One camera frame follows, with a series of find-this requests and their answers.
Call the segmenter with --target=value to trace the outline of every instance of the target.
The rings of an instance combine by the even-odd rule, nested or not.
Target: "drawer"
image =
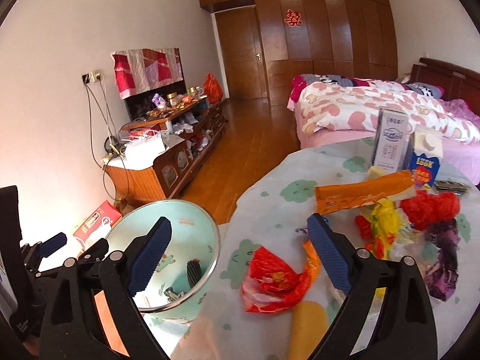
[[[220,118],[223,118],[223,112],[219,107],[218,109],[214,110],[212,114],[210,114],[210,125],[213,126]]]
[[[220,115],[220,117],[217,119],[217,121],[215,123],[213,123],[212,125],[212,131],[213,131],[213,135],[215,136],[219,131],[220,131],[220,128],[222,128],[222,126],[225,124],[225,118],[223,117],[223,114]]]

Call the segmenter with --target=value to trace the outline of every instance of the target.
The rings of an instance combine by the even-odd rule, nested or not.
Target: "tablecloth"
[[[173,360],[287,359],[292,311],[258,315],[243,310],[239,287],[252,251],[263,245],[297,273],[301,272],[306,258],[302,237],[295,230],[305,227],[307,218],[315,211],[315,186],[363,181],[373,144],[373,139],[367,138],[290,154],[240,197],[210,290],[198,318],[178,342]],[[442,165],[437,178],[471,185],[447,163]],[[479,206],[480,192],[476,188],[461,199],[456,292],[445,303],[430,298],[439,358],[457,340],[480,301],[480,231],[470,226],[480,222]],[[353,225],[356,214],[356,210],[349,210],[329,215],[330,226],[346,234],[355,247],[361,247],[364,242]],[[304,300],[320,303],[332,322],[340,305],[328,290],[330,285],[322,270]],[[366,347],[374,324],[374,319],[367,320],[353,352]]]

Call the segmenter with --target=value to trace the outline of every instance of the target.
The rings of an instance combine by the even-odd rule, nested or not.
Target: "pink bed sheet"
[[[289,109],[294,108],[297,123],[297,136],[300,140],[300,148],[321,147],[332,143],[345,142],[362,138],[374,137],[370,131],[340,130],[329,131],[323,128],[311,136],[302,132],[302,117],[300,106],[296,103],[289,104]],[[480,143],[464,144],[452,139],[443,138],[443,160],[453,165],[462,172],[474,185],[480,184]]]

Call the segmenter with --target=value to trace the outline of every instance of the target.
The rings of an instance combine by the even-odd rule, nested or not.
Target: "crumpled plastic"
[[[203,91],[211,104],[219,102],[223,97],[222,88],[212,73],[208,73],[205,84],[203,84]]]
[[[301,274],[268,249],[260,247],[253,256],[241,285],[246,312],[276,314],[296,306],[320,271],[320,259],[311,242],[303,243],[307,263]]]
[[[368,218],[363,215],[356,216],[355,223],[363,239],[373,239],[365,244],[365,249],[371,251],[378,259],[387,258],[398,233],[404,226],[395,202],[388,199],[376,203]]]
[[[432,297],[446,302],[457,288],[457,246],[460,242],[457,221],[435,223],[425,232],[425,238],[440,249],[438,261],[427,270],[425,283]]]
[[[426,230],[437,222],[448,222],[460,212],[460,199],[452,192],[433,195],[420,190],[413,198],[400,202],[400,208],[417,230]]]

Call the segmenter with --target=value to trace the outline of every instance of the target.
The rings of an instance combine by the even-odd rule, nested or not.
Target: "carton cap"
[[[437,140],[432,134],[425,134],[423,137],[423,144],[428,150],[435,150],[437,146]]]

